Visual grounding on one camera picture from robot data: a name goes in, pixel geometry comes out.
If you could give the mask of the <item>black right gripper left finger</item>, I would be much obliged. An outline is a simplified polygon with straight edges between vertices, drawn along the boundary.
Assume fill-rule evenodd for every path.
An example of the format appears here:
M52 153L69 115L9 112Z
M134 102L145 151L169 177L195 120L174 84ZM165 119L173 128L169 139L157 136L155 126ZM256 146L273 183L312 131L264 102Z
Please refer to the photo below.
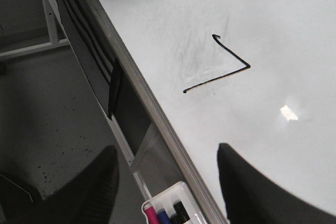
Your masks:
M110 145L45 200L21 179L1 173L5 223L108 223L119 186L117 150Z

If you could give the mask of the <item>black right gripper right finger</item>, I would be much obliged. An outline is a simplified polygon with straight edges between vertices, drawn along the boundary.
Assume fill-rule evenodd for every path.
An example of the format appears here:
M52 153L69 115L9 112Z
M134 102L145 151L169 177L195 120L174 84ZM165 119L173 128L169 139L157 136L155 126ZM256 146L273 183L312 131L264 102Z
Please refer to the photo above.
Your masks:
M217 151L219 182L230 223L335 223L335 216L282 189L229 144Z

